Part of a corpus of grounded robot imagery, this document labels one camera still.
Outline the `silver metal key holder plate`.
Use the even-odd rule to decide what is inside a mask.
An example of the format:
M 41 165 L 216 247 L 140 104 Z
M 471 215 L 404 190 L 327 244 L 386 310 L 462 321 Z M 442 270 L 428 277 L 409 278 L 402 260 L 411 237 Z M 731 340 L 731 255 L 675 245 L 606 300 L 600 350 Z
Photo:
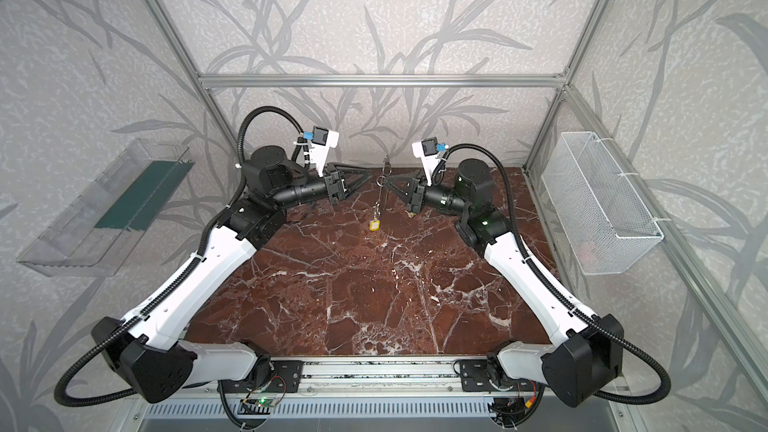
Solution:
M 382 212 L 386 209 L 386 202 L 388 198 L 388 188 L 386 187 L 386 179 L 391 175 L 392 166 L 388 155 L 384 156 L 381 173 L 376 179 L 377 186 L 379 187 L 378 197 L 375 204 L 374 218 L 379 220 Z

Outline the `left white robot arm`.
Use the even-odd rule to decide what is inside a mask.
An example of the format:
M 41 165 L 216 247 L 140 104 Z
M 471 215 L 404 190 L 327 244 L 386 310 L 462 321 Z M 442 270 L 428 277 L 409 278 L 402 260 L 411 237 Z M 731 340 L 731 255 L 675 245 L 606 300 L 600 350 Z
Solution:
M 337 204 L 371 178 L 369 170 L 322 164 L 310 171 L 283 148 L 264 146 L 240 162 L 240 196 L 206 227 L 202 247 L 152 295 L 122 319 L 104 318 L 92 336 L 102 342 L 109 367 L 129 393 L 161 402 L 185 386 L 244 381 L 259 387 L 269 355 L 250 342 L 198 344 L 182 333 L 229 276 L 262 249 L 286 223 L 291 208 L 320 200 Z

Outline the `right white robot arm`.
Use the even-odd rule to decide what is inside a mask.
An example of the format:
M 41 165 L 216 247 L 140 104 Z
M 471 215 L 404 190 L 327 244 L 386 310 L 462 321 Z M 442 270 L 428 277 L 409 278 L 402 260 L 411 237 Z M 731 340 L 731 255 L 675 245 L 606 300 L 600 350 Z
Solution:
M 382 183 L 412 214 L 430 207 L 455 217 L 463 242 L 512 285 L 547 333 L 546 345 L 511 340 L 488 353 L 486 374 L 494 388 L 506 391 L 520 380 L 542 384 L 576 407 L 620 374 L 621 347 L 578 318 L 578 312 L 591 309 L 543 266 L 494 205 L 495 181 L 486 163 L 462 161 L 450 187 L 422 172 Z

